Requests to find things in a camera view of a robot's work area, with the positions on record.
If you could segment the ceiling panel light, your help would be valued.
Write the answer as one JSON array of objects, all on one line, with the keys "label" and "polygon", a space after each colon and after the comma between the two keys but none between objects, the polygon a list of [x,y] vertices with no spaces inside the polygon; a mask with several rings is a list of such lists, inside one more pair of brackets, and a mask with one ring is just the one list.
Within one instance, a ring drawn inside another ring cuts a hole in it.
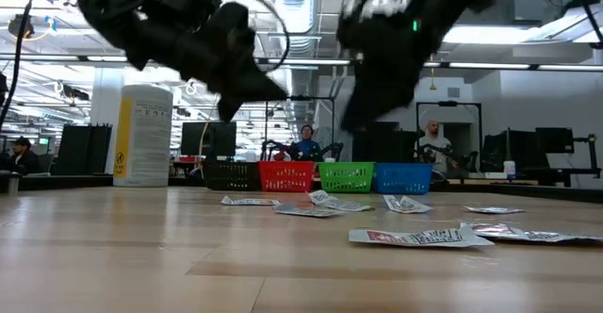
[{"label": "ceiling panel light", "polygon": [[516,26],[455,25],[444,37],[446,43],[517,44],[528,40],[537,28]]}]

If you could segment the black plastic basket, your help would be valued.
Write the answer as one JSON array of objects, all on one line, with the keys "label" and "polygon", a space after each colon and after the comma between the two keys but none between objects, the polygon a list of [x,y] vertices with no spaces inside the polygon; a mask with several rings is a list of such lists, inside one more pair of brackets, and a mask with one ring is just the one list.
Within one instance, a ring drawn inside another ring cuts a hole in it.
[{"label": "black plastic basket", "polygon": [[205,186],[212,190],[261,190],[256,162],[209,161],[203,174]]}]

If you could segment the blue plastic basket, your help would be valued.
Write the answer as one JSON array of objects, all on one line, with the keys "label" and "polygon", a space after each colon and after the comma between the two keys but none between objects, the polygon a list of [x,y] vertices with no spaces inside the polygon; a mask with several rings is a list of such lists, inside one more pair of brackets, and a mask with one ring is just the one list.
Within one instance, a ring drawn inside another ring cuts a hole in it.
[{"label": "blue plastic basket", "polygon": [[377,163],[373,188],[381,194],[423,195],[430,191],[432,165]]}]

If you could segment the silver ventilation duct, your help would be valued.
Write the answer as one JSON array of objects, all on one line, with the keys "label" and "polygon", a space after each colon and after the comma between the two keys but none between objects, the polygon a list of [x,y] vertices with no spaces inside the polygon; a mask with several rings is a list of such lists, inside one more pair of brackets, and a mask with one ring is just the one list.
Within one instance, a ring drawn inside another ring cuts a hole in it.
[{"label": "silver ventilation duct", "polygon": [[[289,33],[288,58],[316,58],[319,36],[317,12],[320,0],[274,0],[279,16]],[[315,96],[317,93],[318,68],[283,66],[277,71],[290,96]]]}]

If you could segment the white packet with dark print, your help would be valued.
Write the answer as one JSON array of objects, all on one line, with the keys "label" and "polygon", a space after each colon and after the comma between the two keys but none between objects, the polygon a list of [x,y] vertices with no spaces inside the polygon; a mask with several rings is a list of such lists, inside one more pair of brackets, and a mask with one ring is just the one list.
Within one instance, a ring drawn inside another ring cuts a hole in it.
[{"label": "white packet with dark print", "polygon": [[325,201],[322,203],[323,206],[326,206],[330,209],[346,211],[346,212],[362,212],[372,210],[372,206],[363,205],[360,203],[355,203],[352,201],[344,201],[339,199],[331,199],[329,201]]},{"label": "white packet with dark print", "polygon": [[501,236],[502,239],[521,240],[529,242],[546,242],[546,243],[562,243],[562,242],[579,242],[579,243],[601,243],[603,237],[578,235],[569,233],[556,233],[544,231],[515,231],[512,235]]},{"label": "white packet with dark print", "polygon": [[303,208],[297,207],[291,203],[283,203],[274,206],[273,211],[279,214],[303,216],[303,217],[314,217],[314,218],[329,218],[340,215],[340,212],[335,210],[327,209],[316,209],[316,208]]},{"label": "white packet with dark print", "polygon": [[483,206],[465,206],[465,209],[471,212],[482,213],[482,214],[493,214],[493,215],[502,215],[502,214],[514,214],[514,213],[522,213],[525,212],[524,209],[520,208],[507,208],[507,207],[483,207]]}]

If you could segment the black frame stand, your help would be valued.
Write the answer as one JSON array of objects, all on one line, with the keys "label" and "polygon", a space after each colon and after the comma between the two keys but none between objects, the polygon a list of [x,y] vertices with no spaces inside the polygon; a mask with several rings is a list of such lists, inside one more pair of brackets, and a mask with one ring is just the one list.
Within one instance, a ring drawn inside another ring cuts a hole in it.
[{"label": "black frame stand", "polygon": [[295,143],[302,138],[302,126],[311,125],[314,139],[326,149],[335,144],[335,100],[328,96],[291,95],[281,101],[263,103],[262,141]]},{"label": "black frame stand", "polygon": [[483,154],[482,154],[482,146],[483,146],[483,124],[482,124],[482,105],[481,103],[476,103],[476,102],[457,102],[457,101],[438,101],[438,102],[419,102],[419,101],[415,101],[415,119],[416,119],[416,131],[418,133],[418,130],[421,129],[420,126],[420,117],[421,115],[419,114],[419,109],[421,106],[426,105],[426,106],[438,106],[438,107],[459,107],[459,106],[463,106],[465,109],[467,106],[472,106],[475,107],[477,109],[477,121],[478,121],[478,135],[479,135],[479,162],[480,164],[482,164],[483,161]]}]

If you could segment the red plastic basket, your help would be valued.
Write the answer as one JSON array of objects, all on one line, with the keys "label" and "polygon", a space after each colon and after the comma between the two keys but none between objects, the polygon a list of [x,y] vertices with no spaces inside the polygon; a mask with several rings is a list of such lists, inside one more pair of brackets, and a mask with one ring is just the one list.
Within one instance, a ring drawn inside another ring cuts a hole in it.
[{"label": "red plastic basket", "polygon": [[313,187],[312,161],[258,161],[262,191],[309,192]]}]

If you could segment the black partition panel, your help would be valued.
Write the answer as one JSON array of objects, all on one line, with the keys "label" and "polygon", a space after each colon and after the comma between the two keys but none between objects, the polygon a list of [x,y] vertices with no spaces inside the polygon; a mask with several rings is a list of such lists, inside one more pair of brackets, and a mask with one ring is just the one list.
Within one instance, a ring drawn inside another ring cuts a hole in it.
[{"label": "black partition panel", "polygon": [[104,174],[111,132],[112,126],[108,124],[64,125],[55,161],[55,174]]}]

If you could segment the black ceiling device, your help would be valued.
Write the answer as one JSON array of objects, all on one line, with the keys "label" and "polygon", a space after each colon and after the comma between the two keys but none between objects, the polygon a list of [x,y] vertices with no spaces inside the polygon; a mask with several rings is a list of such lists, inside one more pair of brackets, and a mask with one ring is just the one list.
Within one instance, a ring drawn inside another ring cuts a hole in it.
[{"label": "black ceiling device", "polygon": [[8,23],[8,32],[16,38],[30,39],[35,34],[31,17],[16,14]]}]

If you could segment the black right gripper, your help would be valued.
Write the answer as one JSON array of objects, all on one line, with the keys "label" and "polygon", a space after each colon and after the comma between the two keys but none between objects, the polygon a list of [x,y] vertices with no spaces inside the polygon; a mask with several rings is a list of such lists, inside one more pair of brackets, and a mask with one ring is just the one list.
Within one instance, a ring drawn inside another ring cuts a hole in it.
[{"label": "black right gripper", "polygon": [[336,38],[357,75],[341,128],[408,107],[424,63],[470,8],[471,0],[343,0]]}]

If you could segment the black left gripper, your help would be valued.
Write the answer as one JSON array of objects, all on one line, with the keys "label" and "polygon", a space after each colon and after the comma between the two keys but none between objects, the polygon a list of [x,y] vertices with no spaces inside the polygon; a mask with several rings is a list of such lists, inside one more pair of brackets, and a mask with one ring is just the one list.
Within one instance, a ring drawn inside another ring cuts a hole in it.
[{"label": "black left gripper", "polygon": [[230,123],[243,103],[285,100],[287,93],[253,62],[253,32],[248,10],[239,3],[222,5],[196,31],[148,18],[138,26],[147,59],[203,81],[218,101],[220,120]]}]

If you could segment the white wipes canister yellow label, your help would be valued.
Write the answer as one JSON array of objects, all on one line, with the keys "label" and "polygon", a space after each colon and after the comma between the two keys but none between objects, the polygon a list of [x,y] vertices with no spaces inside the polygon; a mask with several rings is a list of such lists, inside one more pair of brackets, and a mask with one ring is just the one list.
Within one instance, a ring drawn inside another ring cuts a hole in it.
[{"label": "white wipes canister yellow label", "polygon": [[169,183],[173,94],[152,85],[126,85],[115,145],[113,184],[166,187]]}]

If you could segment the green plastic basket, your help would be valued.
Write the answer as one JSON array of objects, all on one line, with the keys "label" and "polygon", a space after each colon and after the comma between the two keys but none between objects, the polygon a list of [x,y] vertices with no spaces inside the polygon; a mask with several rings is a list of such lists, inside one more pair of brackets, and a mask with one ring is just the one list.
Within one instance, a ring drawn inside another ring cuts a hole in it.
[{"label": "green plastic basket", "polygon": [[374,162],[320,162],[321,187],[328,193],[368,193]]}]

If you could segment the person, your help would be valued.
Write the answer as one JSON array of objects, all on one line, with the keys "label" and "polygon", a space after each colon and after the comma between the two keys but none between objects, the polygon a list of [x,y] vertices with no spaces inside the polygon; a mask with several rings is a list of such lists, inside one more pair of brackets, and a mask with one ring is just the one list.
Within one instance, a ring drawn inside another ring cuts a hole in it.
[{"label": "person", "polygon": [[439,135],[439,122],[429,120],[424,128],[424,135],[415,145],[416,158],[429,163],[435,171],[447,173],[448,168],[457,168],[458,163],[451,156],[452,146],[448,139]]},{"label": "person", "polygon": [[313,140],[314,129],[306,124],[301,128],[301,140],[293,143],[289,148],[289,155],[293,160],[322,162],[321,148]]},{"label": "person", "polygon": [[13,170],[20,174],[40,173],[39,156],[31,150],[30,140],[20,137],[13,142],[13,155],[10,164]]}]

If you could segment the black computer monitor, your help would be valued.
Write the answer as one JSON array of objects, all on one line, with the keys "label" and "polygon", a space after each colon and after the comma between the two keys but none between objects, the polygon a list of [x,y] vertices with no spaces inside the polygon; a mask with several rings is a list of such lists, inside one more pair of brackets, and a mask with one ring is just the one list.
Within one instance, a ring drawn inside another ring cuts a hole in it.
[{"label": "black computer monitor", "polygon": [[574,136],[567,127],[536,127],[536,136],[546,154],[573,154]]},{"label": "black computer monitor", "polygon": [[184,156],[233,157],[236,154],[236,123],[183,123],[180,152]]},{"label": "black computer monitor", "polygon": [[515,163],[517,172],[542,165],[535,132],[505,130],[483,139],[481,170],[502,172],[507,157]]}]

